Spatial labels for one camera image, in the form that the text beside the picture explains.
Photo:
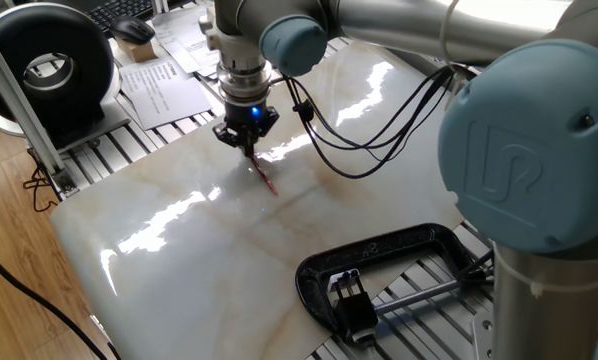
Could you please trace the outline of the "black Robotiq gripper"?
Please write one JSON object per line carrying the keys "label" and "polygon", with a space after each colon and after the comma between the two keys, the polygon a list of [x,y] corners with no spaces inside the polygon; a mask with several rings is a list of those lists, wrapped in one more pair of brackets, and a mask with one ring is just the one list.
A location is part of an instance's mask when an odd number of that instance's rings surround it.
{"label": "black Robotiq gripper", "polygon": [[[278,119],[277,110],[268,108],[265,100],[255,104],[227,103],[226,123],[215,125],[213,133],[219,141],[240,149],[245,156],[251,156],[254,145],[268,134]],[[251,132],[251,138],[242,128]]]}

